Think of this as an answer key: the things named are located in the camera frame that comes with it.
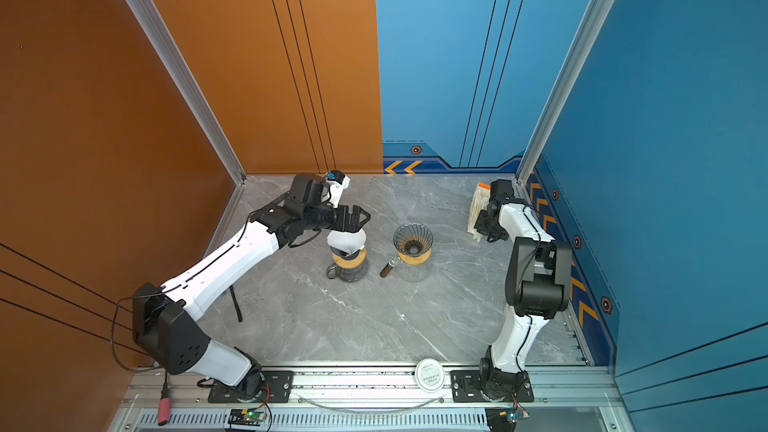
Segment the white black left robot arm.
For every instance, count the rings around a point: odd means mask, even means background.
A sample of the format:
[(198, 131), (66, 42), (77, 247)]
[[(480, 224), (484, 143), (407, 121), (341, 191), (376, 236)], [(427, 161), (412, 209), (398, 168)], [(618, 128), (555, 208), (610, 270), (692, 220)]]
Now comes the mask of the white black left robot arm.
[(134, 342), (170, 375), (195, 373), (228, 387), (239, 399), (254, 399), (264, 381), (261, 365), (209, 337), (198, 320), (259, 262), (281, 248), (296, 247), (304, 232), (330, 230), (359, 237), (370, 219), (358, 205), (330, 203), (270, 203), (251, 212), (232, 238), (198, 264), (159, 287), (146, 283), (134, 292)]

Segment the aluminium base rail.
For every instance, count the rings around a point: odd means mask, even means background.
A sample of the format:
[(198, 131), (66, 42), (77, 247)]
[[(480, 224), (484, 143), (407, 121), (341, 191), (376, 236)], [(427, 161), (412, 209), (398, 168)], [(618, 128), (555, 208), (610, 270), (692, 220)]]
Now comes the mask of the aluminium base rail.
[(493, 402), (476, 368), (444, 365), (444, 387), (421, 390), (413, 363), (330, 363), (266, 367), (249, 402), (192, 374), (169, 378), (169, 423), (157, 425), (164, 375), (137, 375), (110, 425), (113, 431), (231, 431), (232, 408), (263, 409), (266, 431), (489, 431), (486, 408), (524, 408), (516, 431), (631, 431), (634, 426), (603, 367), (531, 366), (531, 402)]

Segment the circuit board right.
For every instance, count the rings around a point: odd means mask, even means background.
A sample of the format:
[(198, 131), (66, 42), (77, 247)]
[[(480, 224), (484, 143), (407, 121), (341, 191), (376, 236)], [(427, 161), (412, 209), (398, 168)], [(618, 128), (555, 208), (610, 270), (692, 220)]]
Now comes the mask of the circuit board right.
[(530, 414), (524, 408), (486, 408), (485, 416), (490, 432), (515, 432), (519, 422)]

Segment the orange coffee filter pack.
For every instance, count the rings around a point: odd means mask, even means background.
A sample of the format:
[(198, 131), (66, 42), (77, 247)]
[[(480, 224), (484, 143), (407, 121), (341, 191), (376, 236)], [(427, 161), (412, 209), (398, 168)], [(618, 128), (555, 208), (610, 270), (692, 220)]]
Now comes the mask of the orange coffee filter pack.
[(480, 212), (487, 209), (490, 195), (491, 191), (488, 184), (482, 182), (477, 184), (473, 194), (472, 202), (470, 204), (467, 221), (467, 232), (476, 242), (480, 242), (483, 238), (483, 235), (477, 231), (476, 222), (479, 218)]

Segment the white paper coffee filter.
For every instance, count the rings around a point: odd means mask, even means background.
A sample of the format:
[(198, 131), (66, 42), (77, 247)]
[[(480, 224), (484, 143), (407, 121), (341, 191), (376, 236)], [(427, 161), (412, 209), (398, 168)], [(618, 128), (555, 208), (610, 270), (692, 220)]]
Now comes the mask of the white paper coffee filter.
[(365, 247), (366, 233), (331, 231), (327, 236), (327, 244), (332, 252), (339, 257), (357, 254)]

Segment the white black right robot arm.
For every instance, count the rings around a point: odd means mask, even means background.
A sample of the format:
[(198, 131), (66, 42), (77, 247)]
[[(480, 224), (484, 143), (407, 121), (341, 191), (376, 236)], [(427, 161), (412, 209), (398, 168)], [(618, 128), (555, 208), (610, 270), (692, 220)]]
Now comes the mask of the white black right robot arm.
[(480, 187), (469, 230), (490, 243), (512, 242), (504, 323), (480, 362), (481, 394), (493, 402), (531, 402), (527, 357), (541, 330), (569, 305), (571, 247), (544, 230), (534, 209), (515, 195), (508, 179)]

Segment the ribbed glass coffee server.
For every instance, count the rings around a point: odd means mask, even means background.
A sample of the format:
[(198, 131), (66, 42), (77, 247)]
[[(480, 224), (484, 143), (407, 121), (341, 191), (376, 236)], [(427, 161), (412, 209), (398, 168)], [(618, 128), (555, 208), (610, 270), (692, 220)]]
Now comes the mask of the ribbed glass coffee server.
[(331, 264), (326, 269), (326, 277), (330, 280), (338, 279), (343, 282), (353, 283), (362, 280), (368, 273), (369, 263), (362, 262), (352, 268), (344, 268), (339, 264)]

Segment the bamboo dripper ring stand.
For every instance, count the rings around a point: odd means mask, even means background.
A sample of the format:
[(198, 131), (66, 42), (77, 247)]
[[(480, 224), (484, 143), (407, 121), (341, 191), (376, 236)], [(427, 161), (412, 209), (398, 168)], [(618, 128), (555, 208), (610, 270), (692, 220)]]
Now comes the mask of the bamboo dripper ring stand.
[(332, 251), (334, 263), (342, 269), (354, 269), (361, 266), (366, 260), (366, 250), (360, 249), (353, 254), (342, 257), (340, 254)]

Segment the grey ribbed glass dripper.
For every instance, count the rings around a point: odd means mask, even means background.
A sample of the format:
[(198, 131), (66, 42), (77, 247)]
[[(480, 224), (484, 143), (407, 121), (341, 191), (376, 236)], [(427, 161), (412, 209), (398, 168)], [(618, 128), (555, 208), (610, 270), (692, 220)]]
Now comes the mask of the grey ribbed glass dripper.
[(407, 223), (399, 226), (393, 235), (393, 245), (398, 253), (418, 258), (431, 251), (433, 233), (424, 224)]

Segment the white round lid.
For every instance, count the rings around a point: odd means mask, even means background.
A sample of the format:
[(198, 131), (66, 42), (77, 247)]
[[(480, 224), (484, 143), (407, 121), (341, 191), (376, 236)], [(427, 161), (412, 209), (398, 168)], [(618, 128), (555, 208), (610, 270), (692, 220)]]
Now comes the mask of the white round lid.
[(438, 392), (444, 387), (445, 371), (436, 359), (423, 359), (416, 365), (414, 379), (421, 390), (429, 393)]

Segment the aluminium left corner post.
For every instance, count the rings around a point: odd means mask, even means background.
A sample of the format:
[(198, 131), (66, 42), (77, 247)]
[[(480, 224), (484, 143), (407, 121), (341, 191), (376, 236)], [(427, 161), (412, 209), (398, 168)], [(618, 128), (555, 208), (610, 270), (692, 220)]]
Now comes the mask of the aluminium left corner post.
[(153, 0), (125, 0), (236, 185), (246, 172)]

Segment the aluminium corner post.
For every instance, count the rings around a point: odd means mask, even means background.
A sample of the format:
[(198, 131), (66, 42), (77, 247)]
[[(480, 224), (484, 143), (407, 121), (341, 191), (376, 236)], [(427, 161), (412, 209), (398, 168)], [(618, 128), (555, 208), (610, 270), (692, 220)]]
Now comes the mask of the aluminium corner post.
[(236, 185), (246, 172), (153, 0), (125, 0)]
[(515, 173), (518, 185), (525, 185), (532, 174), (614, 2), (589, 0)]

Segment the aluminium right corner post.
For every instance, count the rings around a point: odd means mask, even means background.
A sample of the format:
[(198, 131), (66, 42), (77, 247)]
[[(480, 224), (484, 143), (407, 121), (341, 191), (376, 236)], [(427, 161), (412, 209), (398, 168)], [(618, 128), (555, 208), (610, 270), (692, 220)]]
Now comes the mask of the aluminium right corner post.
[(525, 185), (532, 174), (614, 2), (589, 0), (515, 173), (518, 185)]

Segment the green circuit board left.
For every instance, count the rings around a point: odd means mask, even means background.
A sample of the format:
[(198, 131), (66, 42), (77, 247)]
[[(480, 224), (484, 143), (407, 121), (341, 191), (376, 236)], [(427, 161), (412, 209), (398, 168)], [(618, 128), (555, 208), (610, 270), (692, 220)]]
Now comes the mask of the green circuit board left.
[(269, 424), (268, 413), (257, 408), (232, 408), (227, 418), (231, 431), (266, 431)]

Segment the red handled screwdriver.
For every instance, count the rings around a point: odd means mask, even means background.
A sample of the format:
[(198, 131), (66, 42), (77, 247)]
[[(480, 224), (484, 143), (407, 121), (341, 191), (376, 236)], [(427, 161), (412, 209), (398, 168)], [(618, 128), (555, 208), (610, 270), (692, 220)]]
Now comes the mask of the red handled screwdriver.
[(157, 408), (157, 425), (163, 427), (169, 423), (171, 413), (169, 374), (164, 374), (161, 396)]

